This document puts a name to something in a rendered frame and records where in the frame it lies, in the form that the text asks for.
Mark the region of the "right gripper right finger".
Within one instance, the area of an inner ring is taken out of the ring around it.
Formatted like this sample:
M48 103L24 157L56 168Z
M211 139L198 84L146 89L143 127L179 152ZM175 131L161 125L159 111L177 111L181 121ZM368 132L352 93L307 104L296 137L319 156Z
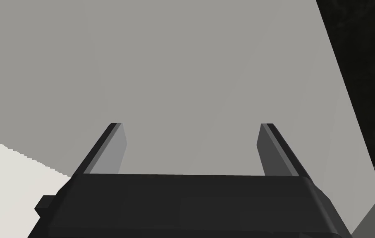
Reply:
M299 176L312 180L274 124L260 125L256 147L266 176Z

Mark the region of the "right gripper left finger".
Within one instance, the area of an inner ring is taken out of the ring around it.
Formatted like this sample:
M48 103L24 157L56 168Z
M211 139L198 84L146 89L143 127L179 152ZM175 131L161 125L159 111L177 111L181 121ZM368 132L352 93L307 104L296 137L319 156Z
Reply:
M126 148L122 123L110 123L72 176L119 173Z

